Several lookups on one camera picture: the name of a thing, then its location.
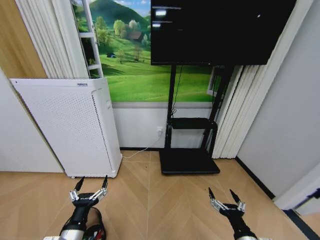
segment tree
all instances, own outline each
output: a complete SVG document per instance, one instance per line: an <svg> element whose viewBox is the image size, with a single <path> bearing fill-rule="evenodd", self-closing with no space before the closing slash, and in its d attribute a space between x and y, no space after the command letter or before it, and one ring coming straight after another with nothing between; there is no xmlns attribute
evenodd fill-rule
<svg viewBox="0 0 320 240"><path fill-rule="evenodd" d="M134 45L134 60L139 62L139 56L140 56L140 46L139 45Z"/></svg>
<svg viewBox="0 0 320 240"><path fill-rule="evenodd" d="M121 30L120 38L125 39L126 37L127 37L127 31L126 30Z"/></svg>
<svg viewBox="0 0 320 240"><path fill-rule="evenodd" d="M147 34L145 34L145 35L143 36L143 39L142 39L142 41L141 41L141 44L142 44L143 46L148 46L148 45L149 45L149 41L148 41L148 36L147 36Z"/></svg>
<svg viewBox="0 0 320 240"><path fill-rule="evenodd" d="M106 29L97 28L96 34L98 36L99 43L103 45L108 45L110 43L110 36L108 35L108 31Z"/></svg>
<svg viewBox="0 0 320 240"><path fill-rule="evenodd" d="M131 20L129 22L129 27L132 31L140 31L140 23L136 22L135 20Z"/></svg>
<svg viewBox="0 0 320 240"><path fill-rule="evenodd" d="M125 59L125 52L123 50L120 50L117 52L116 55L117 55L118 61L122 64Z"/></svg>
<svg viewBox="0 0 320 240"><path fill-rule="evenodd" d="M113 24L114 33L116 36L120 36L121 31L126 29L126 25L121 20L115 20Z"/></svg>
<svg viewBox="0 0 320 240"><path fill-rule="evenodd" d="M102 16L98 16L95 20L95 27L97 29L106 29L107 30L107 24Z"/></svg>

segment green grass field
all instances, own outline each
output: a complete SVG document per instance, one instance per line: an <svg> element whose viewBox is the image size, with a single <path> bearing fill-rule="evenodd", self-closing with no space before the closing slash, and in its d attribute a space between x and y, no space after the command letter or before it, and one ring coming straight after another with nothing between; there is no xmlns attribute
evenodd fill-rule
<svg viewBox="0 0 320 240"><path fill-rule="evenodd" d="M139 62L134 61L135 45L140 47ZM119 58L109 58L106 53L125 52ZM108 79L111 99L114 102L166 102L168 101L170 66L150 65L150 47L138 42L113 36L110 46L99 46L103 74ZM177 67L176 86L180 66ZM206 94L211 68L184 66L177 95L177 102L210 102Z"/></svg>

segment black baseboard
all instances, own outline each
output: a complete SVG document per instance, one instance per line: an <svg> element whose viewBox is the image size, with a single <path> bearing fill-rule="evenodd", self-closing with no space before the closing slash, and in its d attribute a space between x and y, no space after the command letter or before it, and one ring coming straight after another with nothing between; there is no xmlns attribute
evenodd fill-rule
<svg viewBox="0 0 320 240"><path fill-rule="evenodd" d="M128 151L141 151L145 149L145 147L126 147L126 146L122 146L120 147L120 150L128 150ZM160 151L161 149L163 149L162 147L148 147L148 149L146 149L146 151Z"/></svg>
<svg viewBox="0 0 320 240"><path fill-rule="evenodd" d="M320 240L320 237L296 214L292 209L283 210L292 222L303 232L309 240Z"/></svg>
<svg viewBox="0 0 320 240"><path fill-rule="evenodd" d="M255 181L256 184L264 191L264 193L272 200L276 196L267 188L266 185L240 160L238 156L235 157L238 164L246 171L246 173Z"/></svg>

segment black tv stand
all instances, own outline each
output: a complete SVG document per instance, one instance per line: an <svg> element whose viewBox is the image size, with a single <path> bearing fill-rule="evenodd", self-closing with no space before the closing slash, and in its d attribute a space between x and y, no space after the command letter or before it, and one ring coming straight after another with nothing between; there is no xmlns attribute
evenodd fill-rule
<svg viewBox="0 0 320 240"><path fill-rule="evenodd" d="M177 66L175 64L171 65L165 142L164 148L159 151L161 172L166 175L218 174L220 173L220 169L212 159L218 130L217 123L215 122L215 116L217 114L224 89L230 81L234 66L225 66L209 118L172 117L176 69ZM205 129L201 147L171 148L172 129ZM209 151L207 151L207 142L211 130L212 137Z"/></svg>

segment door frame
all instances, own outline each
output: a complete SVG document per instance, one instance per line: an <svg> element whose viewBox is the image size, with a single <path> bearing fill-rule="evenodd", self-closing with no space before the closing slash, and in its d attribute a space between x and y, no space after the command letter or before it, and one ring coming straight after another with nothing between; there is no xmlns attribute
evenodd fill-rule
<svg viewBox="0 0 320 240"><path fill-rule="evenodd" d="M288 191L276 197L274 204L282 209L293 209L306 197L314 193L320 187L320 162L307 175L293 185Z"/></svg>

